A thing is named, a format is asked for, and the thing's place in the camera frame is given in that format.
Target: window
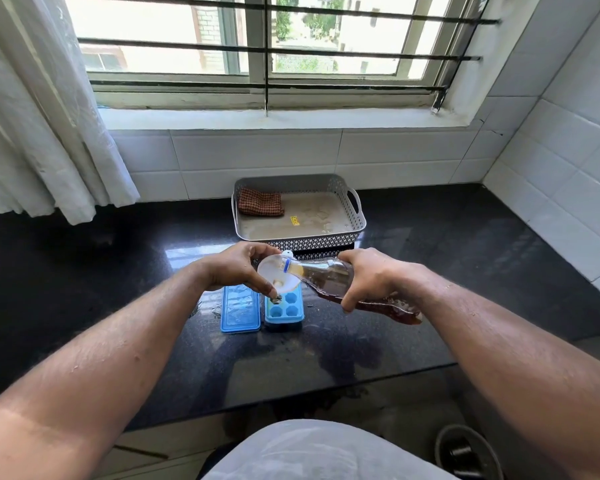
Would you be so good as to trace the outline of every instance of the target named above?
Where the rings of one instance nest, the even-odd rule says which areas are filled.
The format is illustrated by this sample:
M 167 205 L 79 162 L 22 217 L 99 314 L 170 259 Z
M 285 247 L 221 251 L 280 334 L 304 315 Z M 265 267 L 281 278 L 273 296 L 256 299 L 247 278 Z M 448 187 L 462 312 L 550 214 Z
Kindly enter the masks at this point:
M 380 13 L 380 9 L 379 8 L 373 8 L 372 12 L 374 13 Z M 378 18 L 376 16 L 372 16 L 370 21 L 369 21 L 369 25 L 371 25 L 372 27 L 376 26 L 376 23 L 378 23 Z
M 433 104 L 460 62 L 479 59 L 461 42 L 497 23 L 476 21 L 479 0 L 66 2 L 110 107 Z

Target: hand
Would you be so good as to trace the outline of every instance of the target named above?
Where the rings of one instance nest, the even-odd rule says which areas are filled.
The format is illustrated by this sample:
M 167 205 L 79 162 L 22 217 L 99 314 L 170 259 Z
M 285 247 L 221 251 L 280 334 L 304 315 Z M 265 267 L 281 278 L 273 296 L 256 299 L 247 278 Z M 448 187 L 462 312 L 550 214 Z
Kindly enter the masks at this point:
M 196 261 L 205 267 L 208 273 L 207 291 L 223 286 L 245 284 L 258 293 L 275 298 L 278 293 L 273 285 L 266 281 L 251 265 L 252 259 L 263 259 L 280 250 L 263 242 L 238 242 L 218 254 L 211 254 Z
M 382 299 L 395 292 L 412 296 L 416 286 L 410 283 L 431 274 L 421 264 L 398 261 L 373 248 L 343 251 L 338 259 L 351 263 L 354 270 L 351 287 L 342 299 L 346 312 L 352 312 L 359 301 Z

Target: brown checkered cloth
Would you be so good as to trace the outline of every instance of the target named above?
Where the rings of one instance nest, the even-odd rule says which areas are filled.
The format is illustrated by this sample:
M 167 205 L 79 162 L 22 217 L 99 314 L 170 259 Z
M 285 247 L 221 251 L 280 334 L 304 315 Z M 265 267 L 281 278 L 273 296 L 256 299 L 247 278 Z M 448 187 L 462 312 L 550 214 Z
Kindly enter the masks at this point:
M 266 194 L 252 189 L 241 189 L 238 195 L 238 210 L 241 214 L 261 217 L 282 217 L 282 195 Z

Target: gray plastic basket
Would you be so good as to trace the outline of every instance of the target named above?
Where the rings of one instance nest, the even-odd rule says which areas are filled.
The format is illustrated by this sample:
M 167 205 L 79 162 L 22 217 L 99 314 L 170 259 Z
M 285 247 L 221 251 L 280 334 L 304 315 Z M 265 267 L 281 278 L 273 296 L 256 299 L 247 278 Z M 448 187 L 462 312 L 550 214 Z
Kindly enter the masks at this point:
M 334 193 L 347 215 L 351 230 L 346 232 L 321 233 L 316 235 L 298 236 L 293 235 L 292 231 L 289 235 L 283 237 L 276 236 L 270 239 L 264 237 L 259 239 L 248 239 L 241 233 L 243 215 L 238 212 L 238 193 L 241 188 L 248 187 L 260 192 L 282 193 L 282 194 L 302 194 L 328 192 Z M 347 193 L 353 195 L 358 211 L 353 207 Z M 336 248 L 339 246 L 348 246 L 353 244 L 360 233 L 367 226 L 367 220 L 362 213 L 360 197 L 358 193 L 347 186 L 342 177 L 337 175 L 292 175 L 288 177 L 254 177 L 241 178 L 235 183 L 233 195 L 231 197 L 231 207 L 233 211 L 233 222 L 235 224 L 235 232 L 243 241 L 261 241 L 268 242 L 281 250 L 305 251 L 323 248 Z

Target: forearm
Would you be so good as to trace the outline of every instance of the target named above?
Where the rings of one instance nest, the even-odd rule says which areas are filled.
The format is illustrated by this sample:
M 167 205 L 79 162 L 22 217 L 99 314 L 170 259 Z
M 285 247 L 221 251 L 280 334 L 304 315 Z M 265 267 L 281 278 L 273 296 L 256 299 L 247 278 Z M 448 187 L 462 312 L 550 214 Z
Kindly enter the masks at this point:
M 434 273 L 403 286 L 504 418 L 570 471 L 600 474 L 599 361 Z
M 80 334 L 0 396 L 0 428 L 14 422 L 99 458 L 140 409 L 163 370 L 205 281 L 184 268 Z

